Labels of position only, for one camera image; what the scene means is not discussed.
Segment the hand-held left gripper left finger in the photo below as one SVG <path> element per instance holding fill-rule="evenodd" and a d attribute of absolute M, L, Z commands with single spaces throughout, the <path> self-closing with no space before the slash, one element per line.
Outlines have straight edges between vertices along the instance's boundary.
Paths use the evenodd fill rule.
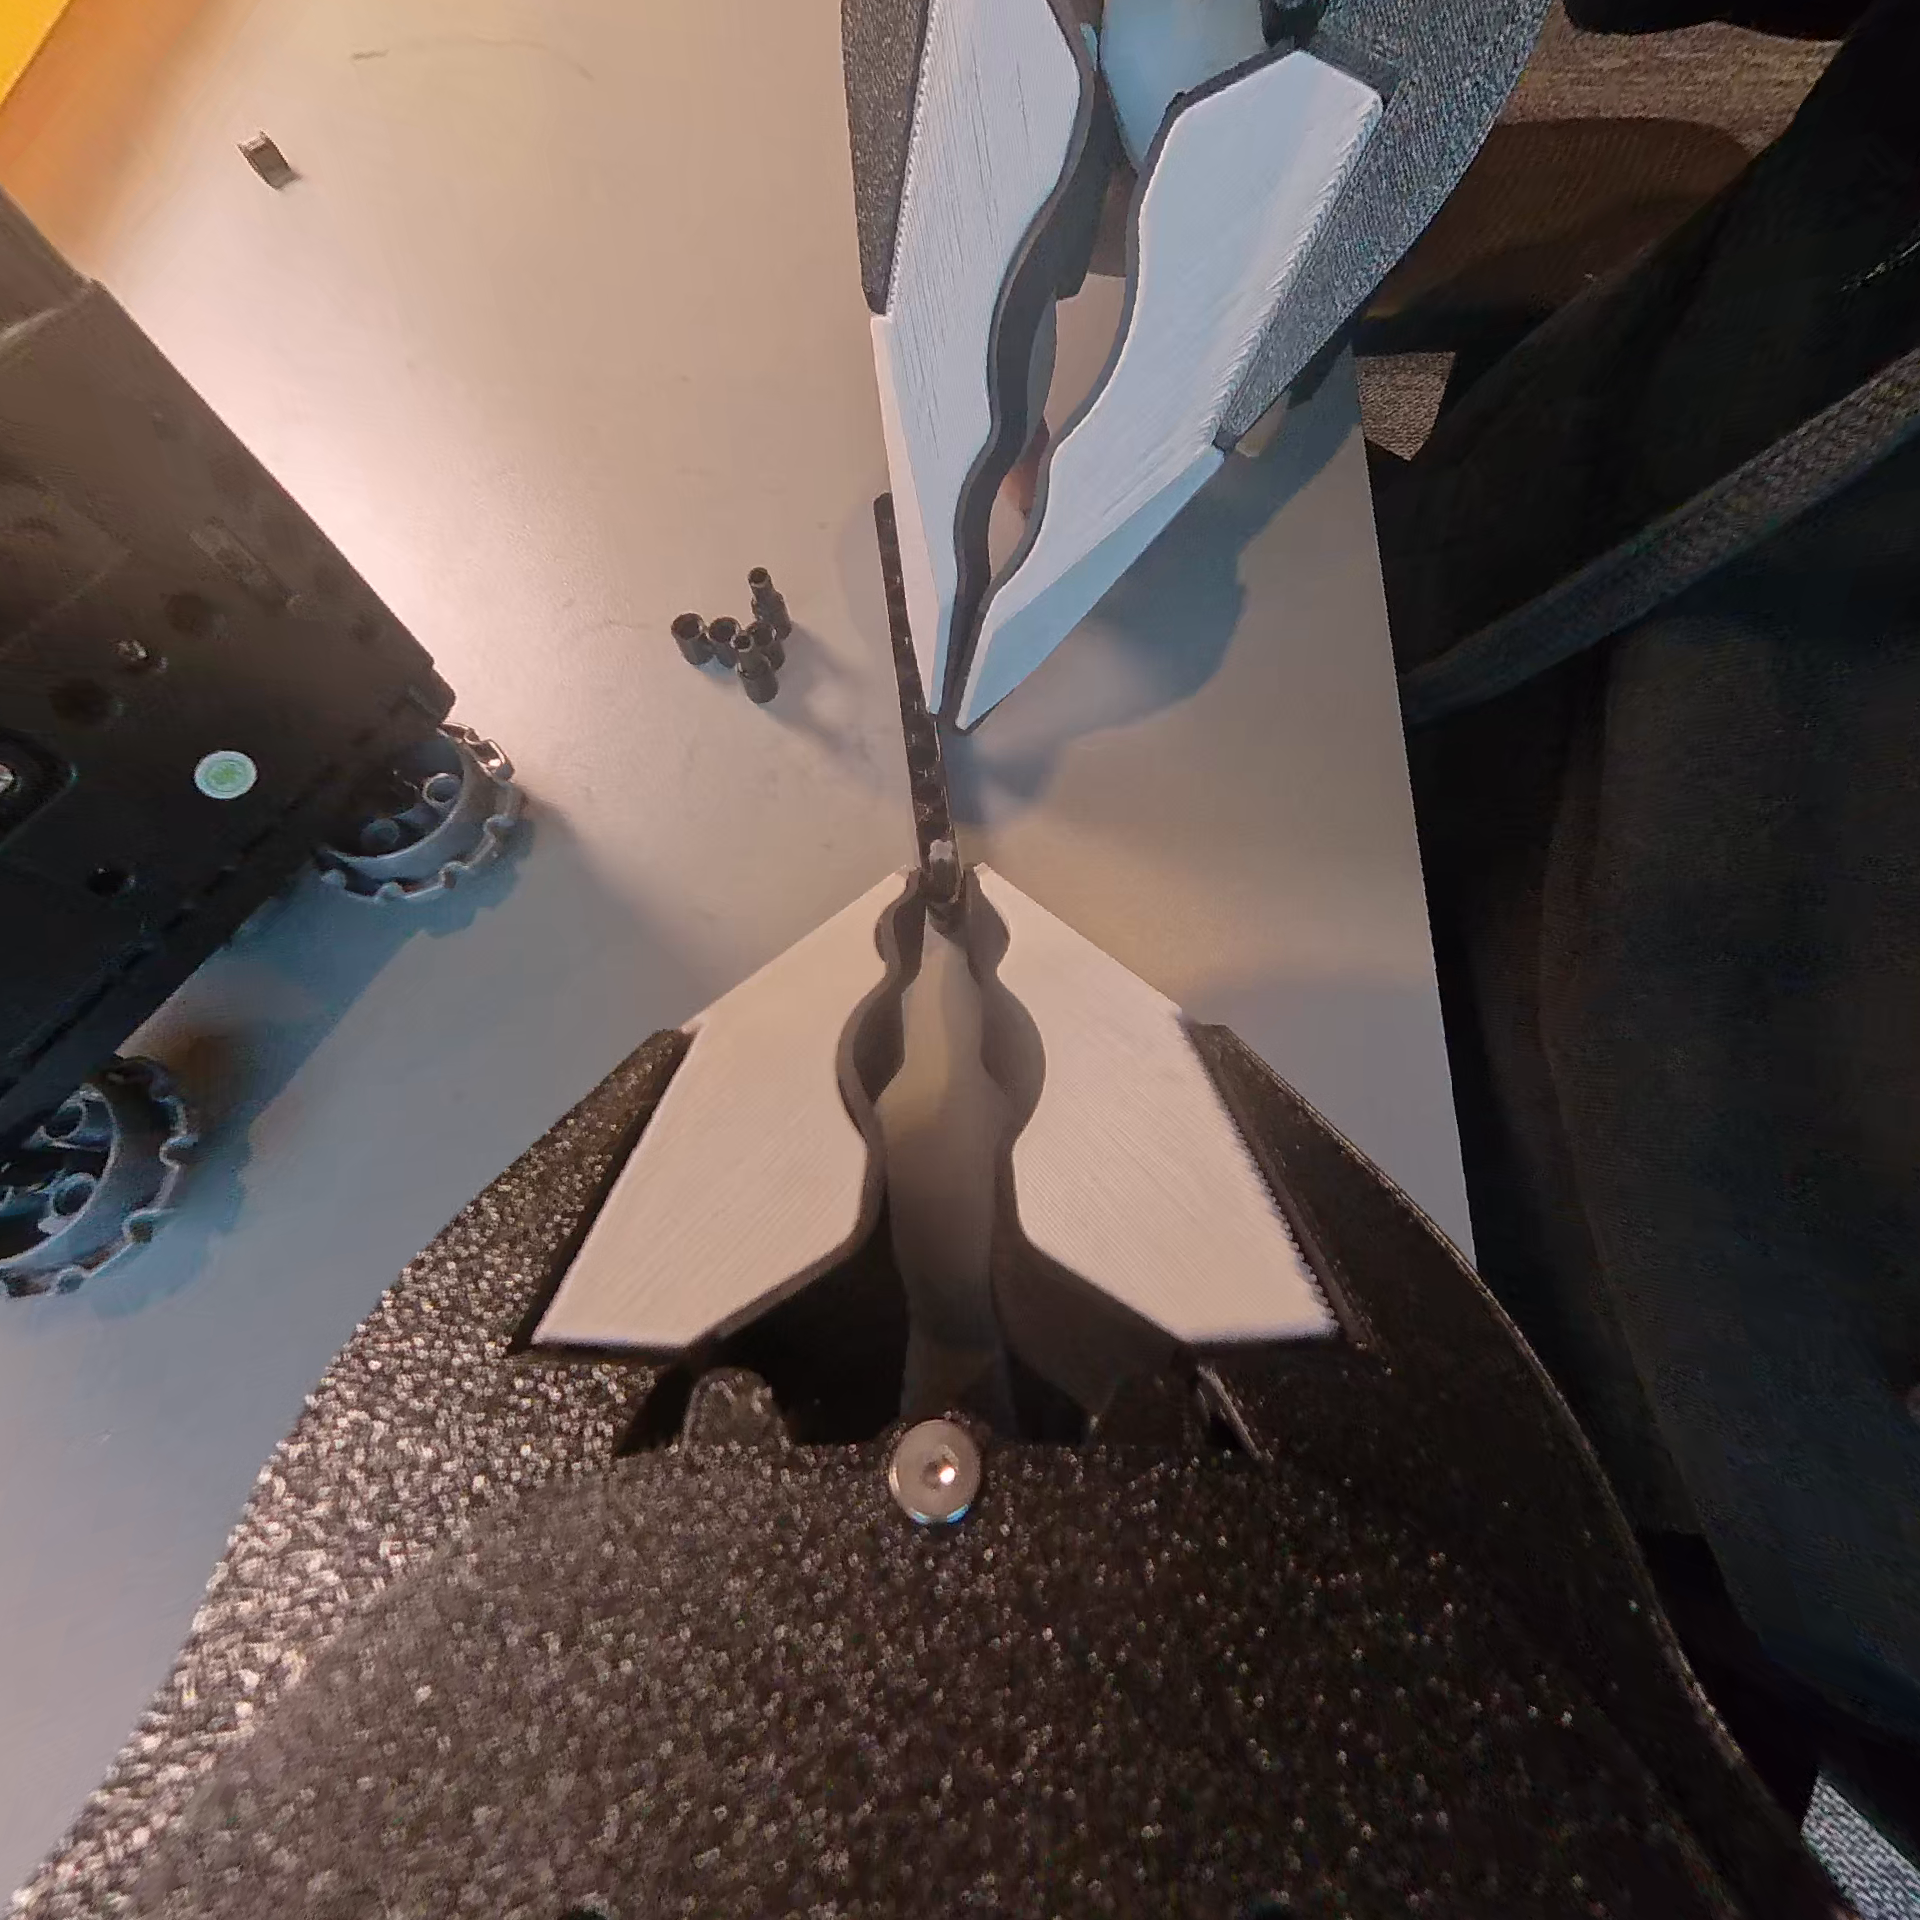
<path fill-rule="evenodd" d="M 712 1002 L 535 1322 L 551 1352 L 692 1353 L 879 1220 L 922 873 L 903 870 Z"/>

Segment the grey desk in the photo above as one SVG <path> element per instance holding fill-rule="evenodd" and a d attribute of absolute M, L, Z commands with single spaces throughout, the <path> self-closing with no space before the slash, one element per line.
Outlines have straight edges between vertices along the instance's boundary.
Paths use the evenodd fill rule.
<path fill-rule="evenodd" d="M 239 145 L 301 178 L 274 192 Z M 135 1263 L 4 1303 L 4 1894 L 169 1673 L 260 1465 L 637 1042 L 915 851 L 836 6 L 76 6 L 4 190 L 516 763 L 417 908 L 301 881 L 135 1039 L 209 1126 Z M 793 634 L 773 705 L 676 612 Z M 1355 379 L 1232 457 L 952 751 L 971 857 L 1227 1024 L 1473 1249 Z"/>

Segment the black yellow toy brick vehicle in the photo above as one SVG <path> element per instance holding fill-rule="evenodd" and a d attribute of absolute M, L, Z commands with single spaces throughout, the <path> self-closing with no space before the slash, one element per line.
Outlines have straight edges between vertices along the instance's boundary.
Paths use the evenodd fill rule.
<path fill-rule="evenodd" d="M 409 906 L 521 822 L 504 751 L 267 467 L 29 218 L 2 218 L 4 1294 L 179 1208 L 200 1126 L 119 1054 L 315 872 Z"/>

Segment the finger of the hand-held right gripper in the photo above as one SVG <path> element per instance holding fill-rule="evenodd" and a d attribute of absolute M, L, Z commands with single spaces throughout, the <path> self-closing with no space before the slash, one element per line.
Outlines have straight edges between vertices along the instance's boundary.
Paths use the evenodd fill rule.
<path fill-rule="evenodd" d="M 1035 347 L 1088 265 L 1114 148 L 1074 6 L 872 8 L 872 344 L 903 604 L 952 713 L 992 503 L 1041 418 Z"/>
<path fill-rule="evenodd" d="M 1242 375 L 1385 116 L 1381 86 L 1269 50 L 1177 94 L 1128 226 L 1125 308 L 987 587 L 954 722 L 975 730 L 1069 635 L 1226 462 Z"/>

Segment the cluster of black connector pins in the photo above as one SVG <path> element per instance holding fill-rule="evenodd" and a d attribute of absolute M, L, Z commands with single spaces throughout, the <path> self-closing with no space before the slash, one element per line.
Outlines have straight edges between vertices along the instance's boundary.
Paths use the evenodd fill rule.
<path fill-rule="evenodd" d="M 768 568 L 747 571 L 747 593 L 749 618 L 684 610 L 671 620 L 668 634 L 689 666 L 729 674 L 755 706 L 768 706 L 780 692 L 793 616 Z"/>

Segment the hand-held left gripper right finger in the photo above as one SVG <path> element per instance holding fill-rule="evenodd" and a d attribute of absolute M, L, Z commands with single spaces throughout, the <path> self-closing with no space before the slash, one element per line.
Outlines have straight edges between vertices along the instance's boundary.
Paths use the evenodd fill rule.
<path fill-rule="evenodd" d="M 968 878 L 978 1062 L 1002 1103 L 992 1308 L 1020 1388 L 1343 1335 L 1185 1011 L 995 870 Z"/>

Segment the long black perforated beam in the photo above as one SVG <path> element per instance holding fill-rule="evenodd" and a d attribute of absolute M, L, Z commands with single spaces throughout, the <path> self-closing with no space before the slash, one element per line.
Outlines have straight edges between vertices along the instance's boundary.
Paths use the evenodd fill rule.
<path fill-rule="evenodd" d="M 903 553 L 896 503 L 890 491 L 873 500 L 884 610 L 896 664 L 896 691 L 907 771 L 907 799 L 919 848 L 919 897 L 929 916 L 954 936 L 968 914 L 968 866 L 954 835 L 954 810 L 944 769 L 944 740 L 929 710 L 922 666 L 907 625 Z"/>

